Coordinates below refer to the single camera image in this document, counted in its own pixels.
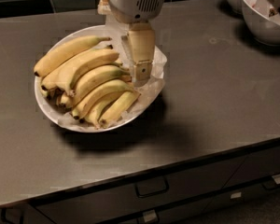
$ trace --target ventilation holes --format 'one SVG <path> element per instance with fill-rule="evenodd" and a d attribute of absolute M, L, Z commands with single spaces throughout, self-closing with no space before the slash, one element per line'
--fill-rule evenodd
<path fill-rule="evenodd" d="M 143 12 L 152 12 L 156 10 L 159 6 L 158 0 L 139 0 L 137 6 L 140 11 Z"/>

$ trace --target kitchen counter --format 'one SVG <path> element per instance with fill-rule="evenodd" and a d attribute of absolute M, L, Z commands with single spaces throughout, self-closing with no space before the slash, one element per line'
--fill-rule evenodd
<path fill-rule="evenodd" d="M 53 124 L 35 100 L 35 62 L 104 23 L 96 10 L 0 19 L 0 206 L 280 139 L 280 47 L 254 40 L 225 0 L 168 3 L 152 21 L 166 84 L 136 120 L 107 133 Z"/>

